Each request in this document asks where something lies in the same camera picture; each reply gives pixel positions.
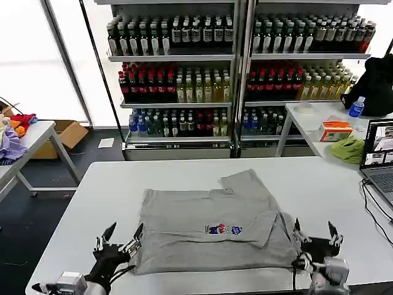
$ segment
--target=blue water bottle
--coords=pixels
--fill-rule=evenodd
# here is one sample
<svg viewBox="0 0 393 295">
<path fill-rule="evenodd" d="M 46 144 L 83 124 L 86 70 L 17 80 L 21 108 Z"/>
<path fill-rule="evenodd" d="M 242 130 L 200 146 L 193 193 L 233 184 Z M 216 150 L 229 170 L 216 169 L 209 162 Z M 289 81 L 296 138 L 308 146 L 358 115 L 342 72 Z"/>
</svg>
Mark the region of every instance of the blue water bottle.
<svg viewBox="0 0 393 295">
<path fill-rule="evenodd" d="M 356 131 L 362 132 L 364 128 L 359 125 L 359 117 L 363 112 L 364 109 L 364 101 L 366 97 L 360 96 L 357 101 L 355 101 L 351 108 L 349 109 L 349 116 L 351 117 L 351 125 L 352 128 Z"/>
</svg>

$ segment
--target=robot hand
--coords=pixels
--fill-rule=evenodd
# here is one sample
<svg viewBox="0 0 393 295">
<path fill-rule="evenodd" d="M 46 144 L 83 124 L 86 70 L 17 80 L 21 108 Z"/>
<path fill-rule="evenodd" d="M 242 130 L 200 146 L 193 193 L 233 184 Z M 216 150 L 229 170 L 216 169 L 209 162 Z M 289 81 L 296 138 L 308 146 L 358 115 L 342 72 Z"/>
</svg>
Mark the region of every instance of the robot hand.
<svg viewBox="0 0 393 295">
<path fill-rule="evenodd" d="M 109 243 L 115 227 L 116 222 L 108 227 L 102 236 L 97 237 L 93 250 L 96 263 L 88 275 L 64 272 L 56 283 L 37 283 L 32 286 L 33 290 L 52 295 L 108 295 L 111 284 L 134 267 L 131 265 L 116 271 L 120 264 L 130 261 L 141 247 L 143 224 L 138 227 L 133 239 L 124 245 Z"/>
<path fill-rule="evenodd" d="M 335 258 L 340 252 L 343 236 L 329 222 L 331 239 L 307 237 L 296 219 L 294 235 L 301 244 L 302 252 L 292 263 L 294 269 L 311 273 L 309 294 L 312 295 L 348 295 L 345 285 L 349 268 L 345 260 Z"/>
</svg>

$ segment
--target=laptop screen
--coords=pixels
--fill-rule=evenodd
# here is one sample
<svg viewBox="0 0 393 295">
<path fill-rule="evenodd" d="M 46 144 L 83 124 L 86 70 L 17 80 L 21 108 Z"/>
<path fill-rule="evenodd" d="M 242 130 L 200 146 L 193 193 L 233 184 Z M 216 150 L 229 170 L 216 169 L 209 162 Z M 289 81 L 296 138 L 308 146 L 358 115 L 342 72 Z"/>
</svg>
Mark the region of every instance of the laptop screen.
<svg viewBox="0 0 393 295">
<path fill-rule="evenodd" d="M 370 120 L 360 168 L 393 166 L 393 119 Z"/>
</svg>

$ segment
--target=folded shirt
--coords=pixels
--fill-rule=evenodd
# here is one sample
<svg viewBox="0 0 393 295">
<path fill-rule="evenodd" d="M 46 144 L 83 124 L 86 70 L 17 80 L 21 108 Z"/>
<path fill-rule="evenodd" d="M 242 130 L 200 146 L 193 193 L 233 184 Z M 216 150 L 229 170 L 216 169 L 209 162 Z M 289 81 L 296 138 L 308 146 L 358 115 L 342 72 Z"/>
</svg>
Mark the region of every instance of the folded shirt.
<svg viewBox="0 0 393 295">
<path fill-rule="evenodd" d="M 145 191 L 135 274 L 291 267 L 293 220 L 255 172 L 220 183 L 222 190 Z"/>
</svg>

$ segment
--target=orange box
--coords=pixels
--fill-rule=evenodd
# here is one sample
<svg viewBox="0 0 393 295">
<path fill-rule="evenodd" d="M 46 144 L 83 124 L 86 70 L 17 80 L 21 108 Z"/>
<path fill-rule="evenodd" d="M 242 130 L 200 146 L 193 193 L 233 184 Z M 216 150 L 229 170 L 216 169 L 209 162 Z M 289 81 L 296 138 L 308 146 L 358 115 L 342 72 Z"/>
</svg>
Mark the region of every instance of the orange box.
<svg viewBox="0 0 393 295">
<path fill-rule="evenodd" d="M 325 121 L 318 130 L 319 141 L 339 141 L 347 138 L 354 130 L 348 122 Z"/>
</svg>

